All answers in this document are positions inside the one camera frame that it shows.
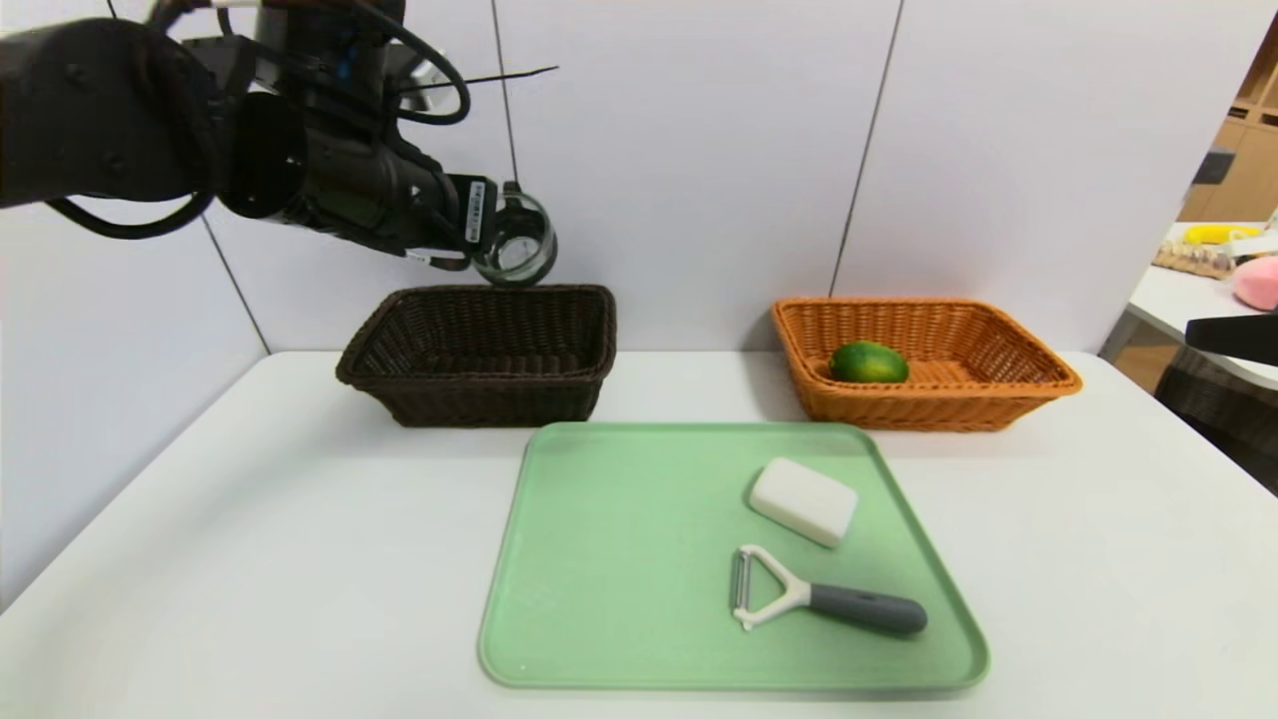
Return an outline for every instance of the wooden cabinet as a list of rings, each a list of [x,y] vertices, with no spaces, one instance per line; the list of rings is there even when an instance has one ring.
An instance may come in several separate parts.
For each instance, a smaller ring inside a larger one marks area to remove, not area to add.
[[[1215,144],[1237,156],[1219,185],[1197,185],[1182,222],[1265,221],[1278,207],[1278,22],[1269,27]]]

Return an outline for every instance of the white sponge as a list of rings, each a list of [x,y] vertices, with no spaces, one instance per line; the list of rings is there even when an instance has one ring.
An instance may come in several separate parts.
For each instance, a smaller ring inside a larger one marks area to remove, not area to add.
[[[820,473],[777,457],[754,483],[750,507],[814,543],[837,547],[856,511],[856,493]]]

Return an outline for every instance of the black cable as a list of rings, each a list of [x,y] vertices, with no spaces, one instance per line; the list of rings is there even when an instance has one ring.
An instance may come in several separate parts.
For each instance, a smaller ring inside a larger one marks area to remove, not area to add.
[[[162,220],[144,225],[118,225],[91,213],[70,199],[49,201],[49,206],[58,209],[68,220],[92,232],[115,239],[150,239],[180,230],[203,215],[204,209],[208,209],[208,206],[212,203],[213,193],[202,189],[190,197],[190,202]]]
[[[539,75],[542,73],[548,73],[551,70],[557,70],[557,69],[558,69],[558,65],[550,65],[550,66],[546,66],[546,68],[537,68],[535,70],[528,70],[527,73],[510,73],[509,75],[479,77],[479,78],[474,78],[474,79],[468,79],[468,80],[465,80],[465,83],[466,84],[482,84],[482,83],[486,83],[486,82],[497,82],[500,79],[519,79],[519,78],[524,78],[524,77]],[[435,89],[436,87],[452,87],[452,83],[451,82],[437,82],[435,84],[417,84],[417,86],[413,86],[413,87],[401,87],[396,92],[399,92],[400,95],[404,95],[405,92],[415,92],[418,89]]]
[[[231,11],[226,8],[217,9],[217,27],[222,28],[222,34],[227,37],[235,34],[235,28],[231,27]]]
[[[415,51],[422,59],[428,60],[432,65],[443,73],[443,77],[449,78],[449,84],[451,84],[458,91],[458,98],[461,101],[456,110],[446,115],[431,115],[427,112],[415,112],[413,110],[397,110],[396,114],[400,119],[412,120],[414,123],[422,123],[426,125],[455,125],[461,120],[466,119],[470,114],[470,89],[466,87],[466,80],[461,78],[461,73],[452,66],[438,50],[431,47],[424,40],[414,34],[406,27],[390,19],[381,10],[373,8],[364,0],[353,0],[353,5],[360,13],[367,17],[372,24],[377,26],[382,33],[399,40],[405,46]],[[397,84],[403,84],[405,79],[413,77],[412,64],[404,65],[400,70],[400,77],[396,80]]]
[[[146,26],[169,34],[183,15],[197,8],[208,8],[211,4],[210,0],[156,0],[155,5],[151,5],[151,17],[147,18]]]

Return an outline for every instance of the vegetable peeler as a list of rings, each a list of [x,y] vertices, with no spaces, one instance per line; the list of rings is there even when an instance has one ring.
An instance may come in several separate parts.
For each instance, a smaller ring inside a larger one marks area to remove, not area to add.
[[[758,612],[750,612],[750,567],[758,557],[781,584],[785,593]],[[914,600],[831,585],[813,585],[786,570],[768,550],[755,544],[741,547],[732,573],[732,617],[745,631],[780,617],[797,607],[851,619],[901,635],[912,635],[928,626],[928,613]]]

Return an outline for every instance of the orange wicker basket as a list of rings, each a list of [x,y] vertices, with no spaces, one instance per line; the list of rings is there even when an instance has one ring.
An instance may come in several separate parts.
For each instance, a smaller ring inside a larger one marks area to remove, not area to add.
[[[883,430],[1001,430],[1082,390],[1051,349],[1001,309],[967,299],[783,299],[772,318],[808,416]],[[829,356],[850,341],[902,355],[902,384],[850,384]]]

